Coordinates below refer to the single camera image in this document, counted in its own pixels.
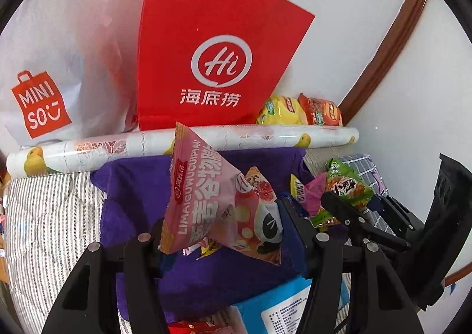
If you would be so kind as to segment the blue snack packet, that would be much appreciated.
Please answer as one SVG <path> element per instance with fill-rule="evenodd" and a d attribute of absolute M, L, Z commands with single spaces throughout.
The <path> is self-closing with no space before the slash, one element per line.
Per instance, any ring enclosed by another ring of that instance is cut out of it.
<path fill-rule="evenodd" d="M 287 200 L 292 205 L 297 215 L 299 215 L 301 218 L 310 217 L 310 214 L 305 210 L 305 208 L 289 193 L 281 193 L 280 197 L 282 200 Z"/>

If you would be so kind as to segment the blue tissue box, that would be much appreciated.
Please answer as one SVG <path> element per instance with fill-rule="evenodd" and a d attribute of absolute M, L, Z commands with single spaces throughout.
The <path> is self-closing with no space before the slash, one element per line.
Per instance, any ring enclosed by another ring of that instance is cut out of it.
<path fill-rule="evenodd" d="M 303 277 L 249 300 L 229 306 L 226 313 L 236 333 L 296 333 L 312 281 Z"/>

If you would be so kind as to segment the brown wooden door frame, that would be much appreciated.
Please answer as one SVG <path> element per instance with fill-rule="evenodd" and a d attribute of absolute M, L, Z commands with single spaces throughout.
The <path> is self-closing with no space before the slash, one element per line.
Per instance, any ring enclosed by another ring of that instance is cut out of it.
<path fill-rule="evenodd" d="M 427 0 L 404 0 L 373 58 L 339 105 L 345 124 L 362 109 L 393 67 L 412 36 L 426 2 Z"/>

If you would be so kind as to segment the red Haidilao paper bag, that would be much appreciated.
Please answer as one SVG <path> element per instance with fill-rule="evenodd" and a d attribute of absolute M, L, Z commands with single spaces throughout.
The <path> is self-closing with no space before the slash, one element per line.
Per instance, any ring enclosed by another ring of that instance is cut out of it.
<path fill-rule="evenodd" d="M 288 0 L 143 0 L 140 129 L 254 123 L 313 20 Z"/>

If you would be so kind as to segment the green snack packet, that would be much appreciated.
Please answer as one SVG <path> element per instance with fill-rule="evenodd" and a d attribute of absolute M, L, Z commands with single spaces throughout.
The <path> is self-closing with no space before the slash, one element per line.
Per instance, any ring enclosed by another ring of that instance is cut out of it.
<path fill-rule="evenodd" d="M 357 209 L 358 212 L 364 213 L 367 209 L 367 204 L 374 195 L 373 190 L 365 184 L 354 168 L 343 163 L 340 159 L 332 158 L 326 165 L 328 170 L 326 172 L 325 192 L 334 192 L 343 201 L 347 201 L 350 206 Z M 335 226 L 339 223 L 337 218 L 323 206 L 310 220 L 315 228 L 320 228 L 321 230 L 326 230 L 330 226 Z"/>

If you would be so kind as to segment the red snack packet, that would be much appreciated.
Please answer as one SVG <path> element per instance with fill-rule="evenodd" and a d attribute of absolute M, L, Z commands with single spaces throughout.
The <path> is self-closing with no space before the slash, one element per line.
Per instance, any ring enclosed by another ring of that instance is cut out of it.
<path fill-rule="evenodd" d="M 175 322 L 168 324 L 170 334 L 233 334 L 230 326 L 221 326 L 207 321 Z"/>

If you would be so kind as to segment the white Miniso plastic bag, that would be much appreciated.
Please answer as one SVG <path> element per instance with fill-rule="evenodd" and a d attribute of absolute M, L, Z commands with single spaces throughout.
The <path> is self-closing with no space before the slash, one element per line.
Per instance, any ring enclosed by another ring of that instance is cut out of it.
<path fill-rule="evenodd" d="M 22 0 L 1 32 L 1 121 L 21 146 L 133 127 L 110 0 Z"/>

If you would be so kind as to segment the grey checked folded cloth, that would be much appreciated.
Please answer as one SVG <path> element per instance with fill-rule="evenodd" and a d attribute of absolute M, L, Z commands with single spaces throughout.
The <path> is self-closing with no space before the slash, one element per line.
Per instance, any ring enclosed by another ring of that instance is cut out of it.
<path fill-rule="evenodd" d="M 383 178 L 379 173 L 377 166 L 372 161 L 370 155 L 349 154 L 340 157 L 340 161 L 357 171 L 363 182 L 365 182 L 365 184 L 373 190 L 376 196 L 388 195 L 388 188 L 386 187 Z M 379 214 L 378 207 L 375 205 L 375 202 L 376 201 L 374 199 L 371 200 L 371 208 L 367 207 L 364 215 L 375 228 L 394 235 L 393 230 Z"/>

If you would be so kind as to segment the pink panda snack bag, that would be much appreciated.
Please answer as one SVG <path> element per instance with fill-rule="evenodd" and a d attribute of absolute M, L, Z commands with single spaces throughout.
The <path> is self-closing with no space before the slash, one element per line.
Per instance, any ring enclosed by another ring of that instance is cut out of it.
<path fill-rule="evenodd" d="M 179 123 L 160 250 L 173 254 L 208 237 L 245 256 L 279 265 L 282 221 L 276 199 L 257 167 L 243 174 Z"/>

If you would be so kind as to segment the yellow snack packet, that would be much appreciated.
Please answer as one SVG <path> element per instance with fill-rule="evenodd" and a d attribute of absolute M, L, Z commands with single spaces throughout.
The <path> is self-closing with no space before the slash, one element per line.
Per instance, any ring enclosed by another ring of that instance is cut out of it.
<path fill-rule="evenodd" d="M 213 255 L 222 247 L 221 244 L 219 244 L 215 240 L 212 240 L 208 237 L 203 238 L 199 242 L 199 245 L 201 249 L 201 254 L 200 254 L 199 259 Z"/>

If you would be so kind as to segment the lemon print paper roll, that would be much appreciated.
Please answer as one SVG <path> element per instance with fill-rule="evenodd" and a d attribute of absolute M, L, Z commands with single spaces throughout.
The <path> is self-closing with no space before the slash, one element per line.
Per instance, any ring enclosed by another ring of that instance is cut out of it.
<path fill-rule="evenodd" d="M 354 144 L 354 127 L 301 125 L 198 126 L 194 132 L 217 150 L 279 147 L 325 148 Z M 48 143 L 7 156 L 12 178 L 94 171 L 122 158 L 149 157 L 171 151 L 173 129 L 114 134 L 82 141 Z"/>

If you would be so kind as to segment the striped mattress pad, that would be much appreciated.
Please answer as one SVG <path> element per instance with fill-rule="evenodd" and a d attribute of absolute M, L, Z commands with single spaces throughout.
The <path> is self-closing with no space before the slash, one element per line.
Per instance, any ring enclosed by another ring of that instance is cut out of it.
<path fill-rule="evenodd" d="M 111 162 L 89 174 L 10 182 L 6 262 L 22 328 L 40 333 L 87 245 L 111 247 L 146 232 L 164 214 L 170 158 Z M 178 256 L 158 290 L 169 322 L 200 318 L 287 283 L 297 275 L 288 253 L 273 265 L 222 248 L 207 257 Z"/>

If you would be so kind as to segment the magenta snack bag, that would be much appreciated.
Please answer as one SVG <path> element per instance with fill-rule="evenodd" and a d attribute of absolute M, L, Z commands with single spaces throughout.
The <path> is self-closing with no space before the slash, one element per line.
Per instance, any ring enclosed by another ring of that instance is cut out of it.
<path fill-rule="evenodd" d="M 294 174 L 290 176 L 290 195 L 310 217 L 321 210 L 321 196 L 326 190 L 326 179 L 327 173 L 320 173 L 311 182 L 303 185 Z"/>

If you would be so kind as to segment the white pink strawberry packet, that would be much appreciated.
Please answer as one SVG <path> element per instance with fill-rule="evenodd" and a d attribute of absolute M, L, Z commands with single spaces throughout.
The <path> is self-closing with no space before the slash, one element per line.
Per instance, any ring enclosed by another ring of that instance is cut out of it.
<path fill-rule="evenodd" d="M 183 251 L 182 251 L 182 254 L 184 256 L 189 256 L 191 253 L 193 253 L 195 250 L 197 249 L 200 249 L 201 248 L 201 244 L 200 243 L 196 243 L 194 245 L 191 245 L 190 247 L 187 247 L 185 248 Z"/>

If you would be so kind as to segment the purple towel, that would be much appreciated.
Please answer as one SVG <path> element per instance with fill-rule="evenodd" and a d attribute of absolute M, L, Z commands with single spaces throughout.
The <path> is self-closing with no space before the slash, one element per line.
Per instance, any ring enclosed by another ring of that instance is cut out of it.
<path fill-rule="evenodd" d="M 256 167 L 277 196 L 290 191 L 290 179 L 314 179 L 298 147 L 237 149 L 221 155 L 242 174 Z M 148 233 L 165 215 L 171 199 L 171 157 L 133 157 L 106 163 L 90 174 L 91 183 L 106 195 L 100 241 L 107 248 Z M 221 246 L 202 256 L 201 244 L 179 245 L 162 266 L 156 290 L 167 322 L 200 318 L 293 280 L 299 272 L 286 247 L 274 264 Z"/>

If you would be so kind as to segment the yellow chips bag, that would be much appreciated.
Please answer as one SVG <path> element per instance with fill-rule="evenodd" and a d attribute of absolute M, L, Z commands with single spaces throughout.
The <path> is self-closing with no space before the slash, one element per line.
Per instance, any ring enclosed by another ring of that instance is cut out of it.
<path fill-rule="evenodd" d="M 307 117 L 295 98 L 271 96 L 257 117 L 260 125 L 307 125 Z"/>

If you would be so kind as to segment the orange chips bag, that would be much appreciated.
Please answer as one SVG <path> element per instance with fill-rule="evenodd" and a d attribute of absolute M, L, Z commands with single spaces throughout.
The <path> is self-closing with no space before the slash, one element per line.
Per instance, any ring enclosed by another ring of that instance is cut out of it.
<path fill-rule="evenodd" d="M 325 99 L 311 98 L 301 93 L 299 104 L 304 110 L 309 125 L 342 127 L 342 113 L 337 106 Z"/>

